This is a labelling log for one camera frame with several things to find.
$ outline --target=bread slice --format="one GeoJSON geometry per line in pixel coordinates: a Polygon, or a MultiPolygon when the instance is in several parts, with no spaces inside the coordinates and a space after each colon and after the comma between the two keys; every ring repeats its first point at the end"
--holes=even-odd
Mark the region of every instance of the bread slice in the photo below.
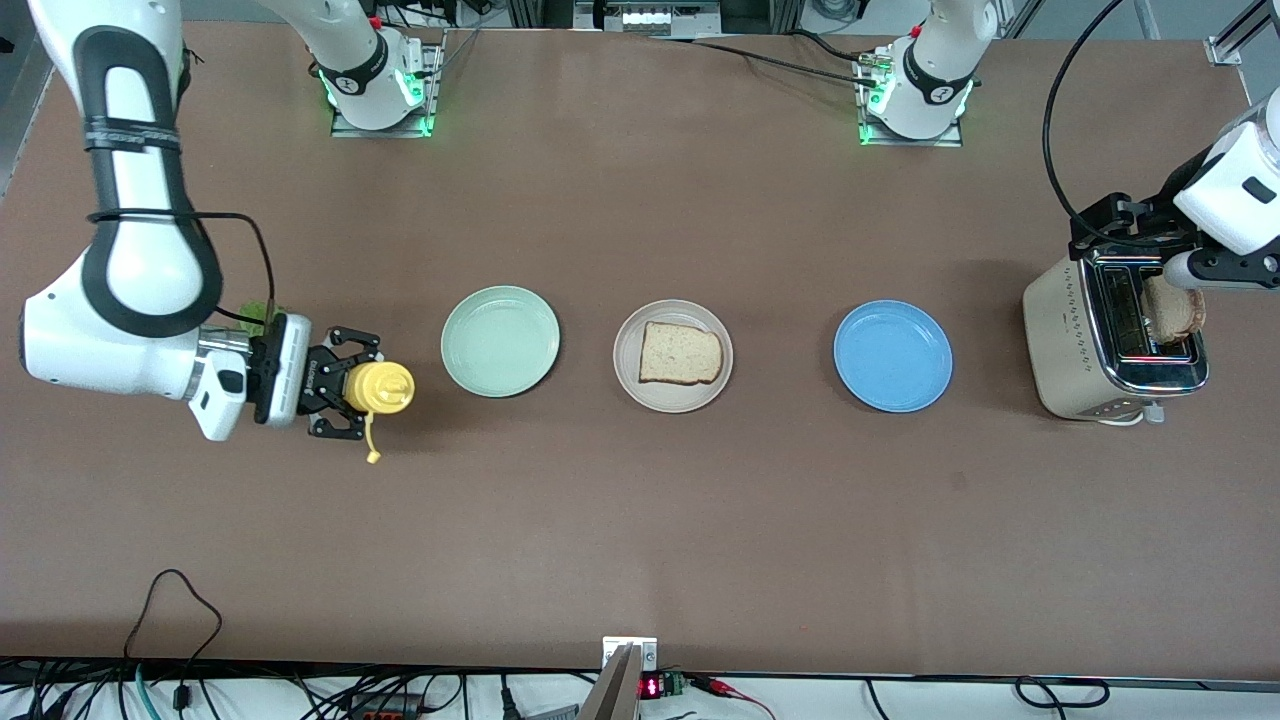
{"type": "Polygon", "coordinates": [[[716,333],[671,323],[644,324],[640,382],[709,384],[723,366],[724,350],[716,333]]]}
{"type": "Polygon", "coordinates": [[[1204,325],[1204,293],[1169,284],[1165,275],[1142,283],[1142,313],[1160,345],[1178,342],[1204,325]]]}

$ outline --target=beige plate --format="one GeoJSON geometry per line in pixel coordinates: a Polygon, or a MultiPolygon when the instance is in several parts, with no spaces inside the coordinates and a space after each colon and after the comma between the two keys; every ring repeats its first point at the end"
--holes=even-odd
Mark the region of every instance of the beige plate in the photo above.
{"type": "Polygon", "coordinates": [[[627,395],[636,402],[659,413],[689,413],[707,405],[724,389],[733,370],[733,343],[728,331],[710,310],[687,300],[659,300],[636,310],[613,341],[613,370],[618,374],[627,395]],[[677,386],[669,383],[640,382],[640,350],[644,346],[645,323],[671,323],[689,325],[716,333],[721,338],[724,361],[721,374],[710,384],[677,386]]]}

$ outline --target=brown table surface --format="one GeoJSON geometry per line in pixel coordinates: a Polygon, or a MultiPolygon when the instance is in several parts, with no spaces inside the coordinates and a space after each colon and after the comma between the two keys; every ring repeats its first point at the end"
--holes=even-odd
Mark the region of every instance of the brown table surface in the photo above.
{"type": "MultiPolygon", "coordinates": [[[[1065,250],[1039,156],[1066,45],[998,42],[963,150],[861,147],[847,87],[676,42],[485,32],[436,136],[338,141],[284,26],[195,24],[183,102],[198,208],[266,232],[280,301],[380,333],[420,396],[364,447],[0,373],[0,653],[119,652],[161,568],[227,615],[211,655],[567,665],[654,634],[690,669],[1280,678],[1280,305],[1210,299],[1213,379],[1161,428],[1041,409],[1023,288],[1065,250]],[[513,283],[563,346],[532,391],[454,386],[438,338],[513,283]],[[614,333],[684,297],[730,328],[710,406],[652,413],[614,333]],[[840,386],[854,306],[914,302],[955,350],[947,393],[886,415],[840,386]]],[[[801,40],[736,40],[840,70],[801,40]]],[[[854,47],[856,40],[845,42],[854,47]]],[[[1056,147],[1079,206],[1153,191],[1244,106],[1198,44],[1096,42],[1056,147]]],[[[0,318],[90,237],[61,81],[0,215],[0,318]]],[[[212,231],[224,300],[262,297],[251,237],[212,231]]],[[[15,323],[4,345],[15,352],[15,323]]],[[[178,584],[140,653],[209,632],[178,584]]]]}

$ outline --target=green plate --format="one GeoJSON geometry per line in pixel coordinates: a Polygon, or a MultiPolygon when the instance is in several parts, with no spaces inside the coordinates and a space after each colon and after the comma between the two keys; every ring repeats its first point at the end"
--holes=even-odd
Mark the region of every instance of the green plate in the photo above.
{"type": "Polygon", "coordinates": [[[449,313],[440,333],[444,369],[463,389],[509,397],[538,384],[559,354],[559,322],[538,295],[488,287],[449,313]]]}

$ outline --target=white floor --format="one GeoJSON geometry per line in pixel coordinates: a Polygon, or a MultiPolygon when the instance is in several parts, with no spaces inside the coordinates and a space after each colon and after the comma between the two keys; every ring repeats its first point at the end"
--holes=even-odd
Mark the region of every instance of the white floor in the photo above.
{"type": "MultiPolygon", "coordinates": [[[[417,680],[411,692],[420,693],[426,680],[417,680]]],[[[316,692],[332,693],[351,680],[310,680],[316,692]]],[[[768,705],[777,720],[878,720],[867,693],[867,685],[852,679],[732,679],[733,687],[768,705]]],[[[525,717],[581,703],[590,685],[571,675],[512,675],[509,685],[516,705],[525,717]]],[[[159,683],[150,691],[161,720],[173,720],[170,710],[174,683],[159,683]]],[[[430,688],[426,702],[438,706],[458,689],[453,676],[439,678],[430,688]]],[[[119,720],[115,688],[104,691],[88,720],[119,720]]],[[[212,716],[192,684],[193,705],[188,720],[210,720],[212,716]]],[[[310,710],[306,696],[284,680],[211,680],[210,696],[223,720],[298,720],[310,710]]],[[[877,680],[876,691],[891,720],[938,720],[951,717],[982,720],[1055,720],[1048,710],[1021,703],[1009,684],[925,683],[877,680]]],[[[1062,701],[1093,697],[1098,691],[1061,689],[1062,701]]],[[[68,720],[82,706],[81,696],[72,700],[68,720]]],[[[435,720],[500,720],[502,702],[497,675],[471,676],[467,680],[467,708],[458,697],[444,710],[431,715],[435,720]]],[[[0,696],[0,717],[17,717],[27,711],[29,691],[0,696]]],[[[51,703],[46,698],[46,705],[51,703]]],[[[125,685],[125,705],[132,720],[146,720],[132,683],[125,685]]],[[[646,720],[667,720],[694,712],[689,720],[769,720],[758,707],[746,702],[722,700],[699,691],[646,701],[640,714],[646,720]]],[[[1202,689],[1137,689],[1115,688],[1111,700],[1092,710],[1068,710],[1069,720],[1192,720],[1192,719],[1275,719],[1280,717],[1280,694],[1253,692],[1213,692],[1202,689]]]]}

